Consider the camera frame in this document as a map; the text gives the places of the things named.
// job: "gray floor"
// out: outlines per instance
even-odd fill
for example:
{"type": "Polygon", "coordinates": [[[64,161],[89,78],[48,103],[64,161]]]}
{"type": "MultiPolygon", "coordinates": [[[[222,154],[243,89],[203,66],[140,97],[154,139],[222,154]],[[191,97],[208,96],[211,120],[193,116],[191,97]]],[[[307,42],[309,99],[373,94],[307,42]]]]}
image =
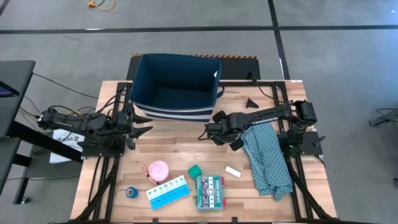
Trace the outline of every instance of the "gray floor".
{"type": "MultiPolygon", "coordinates": [[[[260,0],[117,0],[111,12],[87,9],[85,4],[10,0],[0,29],[272,24],[267,1],[260,0]]],[[[398,23],[395,1],[278,0],[275,8],[281,26],[398,23]]],[[[396,223],[398,190],[392,178],[398,177],[398,128],[390,123],[371,129],[368,119],[377,116],[376,108],[398,107],[398,30],[281,34],[291,79],[304,80],[317,112],[317,129],[326,136],[322,143],[326,171],[338,216],[396,223]]],[[[148,52],[257,55],[263,79],[282,78],[272,31],[0,35],[0,60],[36,60],[36,73],[91,95],[98,94],[102,80],[126,77],[132,53],[148,52]]],[[[55,104],[71,108],[96,104],[37,77],[27,96],[41,110],[55,104]]],[[[22,106],[34,112],[28,101],[22,106]]],[[[16,119],[28,125],[20,115],[16,119]]],[[[29,153],[29,145],[20,151],[29,153]]],[[[21,173],[15,166],[9,178],[21,173]]],[[[12,205],[18,181],[8,181],[0,197],[0,223],[66,221],[77,181],[31,181],[27,195],[32,202],[27,205],[12,205]]]]}

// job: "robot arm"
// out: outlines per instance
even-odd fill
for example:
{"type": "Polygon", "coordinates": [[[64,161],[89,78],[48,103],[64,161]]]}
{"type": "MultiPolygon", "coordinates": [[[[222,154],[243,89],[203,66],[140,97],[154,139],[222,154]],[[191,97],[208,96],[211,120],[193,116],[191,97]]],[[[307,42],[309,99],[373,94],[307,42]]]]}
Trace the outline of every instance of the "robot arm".
{"type": "Polygon", "coordinates": [[[54,108],[43,111],[37,124],[46,130],[64,129],[89,137],[90,141],[78,142],[81,147],[117,147],[117,140],[125,138],[127,134],[127,146],[135,149],[133,139],[138,138],[152,126],[135,128],[132,123],[146,123],[152,121],[135,114],[132,104],[126,105],[124,111],[116,111],[113,116],[102,113],[88,113],[79,116],[71,116],[59,113],[54,108]]]}
{"type": "Polygon", "coordinates": [[[289,120],[294,124],[287,131],[287,147],[296,150],[300,149],[306,128],[317,122],[312,103],[295,101],[247,114],[238,112],[226,115],[223,111],[220,111],[213,117],[215,123],[205,124],[205,131],[208,138],[212,139],[215,144],[220,146],[229,143],[232,150],[236,151],[243,146],[240,137],[245,130],[253,125],[278,119],[289,120]],[[292,106],[295,106],[297,116],[293,115],[292,106]]]}

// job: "wooden tabletop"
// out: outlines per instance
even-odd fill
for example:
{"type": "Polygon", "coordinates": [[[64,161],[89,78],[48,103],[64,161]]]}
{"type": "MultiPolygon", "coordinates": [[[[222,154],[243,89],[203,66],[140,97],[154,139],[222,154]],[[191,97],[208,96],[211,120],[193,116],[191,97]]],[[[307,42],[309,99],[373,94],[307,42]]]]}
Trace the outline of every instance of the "wooden tabletop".
{"type": "MultiPolygon", "coordinates": [[[[97,109],[115,94],[118,82],[121,81],[103,82],[97,109]]],[[[285,82],[290,100],[307,98],[301,81],[285,82]]],[[[264,86],[262,89],[264,93],[272,95],[271,88],[264,86]]],[[[258,87],[227,86],[224,95],[218,99],[213,113],[220,110],[224,110],[226,114],[238,111],[248,113],[271,107],[274,107],[273,100],[262,95],[258,87]],[[246,109],[248,97],[260,108],[246,109]]],[[[136,108],[136,113],[139,116],[145,116],[138,108],[136,108]]],[[[275,130],[278,131],[277,123],[273,123],[275,130]]],[[[251,174],[249,158],[242,149],[233,152],[228,145],[216,146],[213,141],[197,140],[204,130],[203,123],[155,119],[151,123],[142,125],[154,128],[136,141],[136,150],[129,150],[126,147],[120,159],[111,215],[112,222],[151,222],[152,218],[159,218],[160,222],[230,222],[231,217],[237,217],[240,222],[295,221],[290,194],[285,194],[280,201],[275,201],[271,195],[259,196],[251,174]],[[169,165],[168,180],[184,175],[191,194],[158,210],[152,210],[146,190],[155,186],[141,172],[141,165],[145,164],[148,167],[156,160],[165,161],[169,165]],[[195,164],[199,165],[203,175],[222,175],[225,178],[227,207],[224,210],[199,212],[196,209],[195,185],[187,173],[187,170],[195,164]],[[241,177],[236,178],[226,173],[224,171],[226,166],[240,171],[241,177]],[[125,190],[128,187],[139,190],[137,198],[126,197],[125,190]]],[[[323,209],[335,217],[336,212],[324,166],[314,156],[302,156],[302,160],[309,191],[323,209]]],[[[96,157],[91,157],[85,159],[83,163],[71,218],[77,217],[87,206],[96,161],[96,157]]],[[[99,164],[96,175],[94,193],[98,186],[101,165],[102,162],[99,164]]],[[[298,189],[297,192],[301,214],[306,217],[302,194],[298,189]]],[[[107,194],[106,192],[103,197],[100,218],[104,217],[107,194]]]]}

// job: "pink jar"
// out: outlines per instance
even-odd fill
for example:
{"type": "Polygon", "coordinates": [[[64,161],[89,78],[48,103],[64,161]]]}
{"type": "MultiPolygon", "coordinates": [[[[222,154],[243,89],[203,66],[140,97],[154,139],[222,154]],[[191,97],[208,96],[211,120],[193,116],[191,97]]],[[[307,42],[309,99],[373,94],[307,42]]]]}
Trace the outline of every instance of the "pink jar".
{"type": "Polygon", "coordinates": [[[169,176],[169,167],[164,161],[155,161],[149,166],[148,173],[154,181],[163,182],[169,176]]]}

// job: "white paper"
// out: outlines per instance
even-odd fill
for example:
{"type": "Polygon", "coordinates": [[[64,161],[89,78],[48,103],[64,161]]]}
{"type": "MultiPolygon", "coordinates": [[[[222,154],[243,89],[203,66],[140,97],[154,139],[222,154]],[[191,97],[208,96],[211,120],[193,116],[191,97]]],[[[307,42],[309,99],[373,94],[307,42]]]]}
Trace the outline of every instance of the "white paper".
{"type": "MultiPolygon", "coordinates": [[[[54,130],[52,138],[57,141],[62,141],[69,135],[69,133],[70,133],[69,131],[66,131],[63,129],[57,129],[57,130],[54,130]]],[[[71,135],[69,135],[69,137],[66,138],[62,143],[81,152],[83,149],[77,143],[84,141],[84,140],[85,140],[84,136],[81,136],[81,135],[75,134],[75,133],[71,133],[71,135]]],[[[65,157],[59,156],[58,154],[51,152],[51,155],[50,155],[50,163],[51,164],[56,164],[56,163],[66,162],[66,161],[70,161],[70,159],[67,159],[65,157]]]]}

